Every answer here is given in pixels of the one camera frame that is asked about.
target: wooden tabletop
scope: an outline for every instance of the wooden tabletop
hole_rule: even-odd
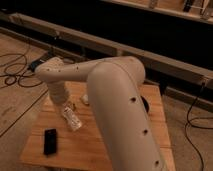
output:
[[[67,86],[71,92],[71,101],[76,106],[75,112],[83,122],[82,128],[76,132],[70,131],[66,120],[54,112],[53,105],[47,98],[23,149],[21,162],[77,170],[111,171],[112,166],[91,109],[80,101],[80,97],[86,93],[85,83],[69,82]],[[143,85],[140,92],[149,103],[153,134],[161,148],[168,169],[175,171],[159,88],[153,85]],[[44,130],[51,128],[57,129],[58,151],[46,157],[43,154]]]

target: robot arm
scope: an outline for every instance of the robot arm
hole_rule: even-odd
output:
[[[74,65],[53,58],[36,68],[55,104],[68,99],[64,81],[86,81],[89,103],[115,171],[166,171],[138,91],[143,64],[115,57]]]

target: black smartphone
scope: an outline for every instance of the black smartphone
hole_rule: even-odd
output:
[[[44,154],[54,154],[57,151],[57,131],[48,129],[44,131]]]

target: black cable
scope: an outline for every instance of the black cable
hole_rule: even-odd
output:
[[[198,126],[198,125],[195,125],[195,124],[192,123],[192,121],[195,121],[195,120],[209,120],[209,119],[213,119],[213,117],[194,117],[192,119],[189,119],[190,118],[189,117],[190,116],[190,112],[191,112],[193,106],[196,104],[197,100],[199,99],[199,97],[200,97],[201,93],[203,92],[205,86],[206,86],[205,83],[203,83],[198,95],[196,96],[196,98],[192,102],[191,106],[189,107],[189,109],[187,111],[187,122],[186,122],[186,124],[184,126],[185,137],[188,140],[188,142],[192,145],[192,147],[197,152],[197,154],[198,154],[198,156],[200,158],[200,162],[201,162],[200,171],[204,171],[204,168],[205,168],[204,160],[203,160],[203,157],[202,157],[200,151],[198,150],[198,148],[193,144],[192,140],[189,138],[189,135],[187,133],[187,128],[188,128],[188,126],[191,126],[192,128],[197,128],[197,129],[213,130],[213,128],[211,128],[211,127]]]
[[[0,138],[2,138],[47,92],[48,90],[45,90],[4,132],[2,132]]]
[[[19,14],[17,14],[20,23],[22,24],[23,27],[24,26],[24,22],[22,21],[21,17]],[[14,85],[15,83],[17,83],[20,87],[24,87],[24,88],[32,88],[32,87],[36,87],[38,85],[41,85],[42,82],[36,83],[34,85],[24,85],[22,83],[22,81],[26,78],[33,78],[34,74],[31,75],[25,75],[27,72],[27,67],[28,67],[28,61],[27,61],[27,53],[30,50],[30,38],[28,36],[28,48],[26,49],[26,51],[21,54],[21,53],[7,53],[4,55],[1,55],[0,58],[4,58],[4,57],[14,57],[15,59],[9,60],[8,62],[5,62],[3,64],[0,65],[0,68],[4,68],[3,69],[3,75],[0,75],[0,77],[4,78],[4,86],[0,87],[0,89],[9,87]],[[12,67],[16,67],[16,66],[21,66],[20,69],[18,69],[17,71],[11,73],[9,72],[10,68]]]

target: cable on floor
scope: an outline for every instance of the cable on floor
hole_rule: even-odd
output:
[[[17,14],[20,23],[22,24],[23,27],[24,26],[24,22],[22,21],[21,17],[19,14]],[[0,78],[3,77],[4,78],[4,86],[0,87],[0,89],[12,86],[14,84],[18,84],[20,87],[24,87],[24,88],[32,88],[32,87],[36,87],[42,84],[41,81],[39,81],[36,84],[33,85],[26,85],[24,84],[24,80],[26,79],[32,79],[34,78],[34,73],[30,73],[30,71],[27,70],[28,67],[28,60],[27,60],[27,53],[30,50],[30,38],[28,36],[28,48],[26,49],[26,51],[22,54],[22,53],[7,53],[4,55],[0,56],[1,58],[6,58],[6,57],[10,57],[12,58],[11,60],[3,63],[0,65],[0,68],[3,68],[3,74],[0,75]],[[10,72],[11,68],[15,68],[15,67],[20,67],[19,69],[17,69],[15,72]]]
[[[196,98],[194,99],[192,104],[190,105],[190,107],[189,107],[189,109],[187,111],[187,122],[186,122],[186,124],[184,126],[185,137],[188,140],[188,142],[191,144],[191,146],[194,148],[194,150],[196,151],[196,153],[198,154],[198,157],[200,159],[200,162],[201,162],[200,171],[204,171],[204,169],[205,169],[205,163],[204,163],[204,160],[203,160],[203,156],[202,156],[201,152],[199,151],[199,149],[195,146],[195,144],[189,138],[189,135],[188,135],[188,132],[187,132],[187,130],[188,130],[187,128],[189,126],[191,126],[192,128],[197,128],[197,129],[213,130],[213,127],[204,127],[204,126],[196,125],[196,124],[194,124],[192,122],[192,121],[195,121],[195,120],[211,120],[211,119],[213,119],[213,117],[194,117],[194,118],[190,119],[190,112],[191,112],[193,106],[198,101],[198,99],[199,99],[201,93],[203,92],[205,86],[206,86],[205,83],[203,83],[198,95],[196,96]]]

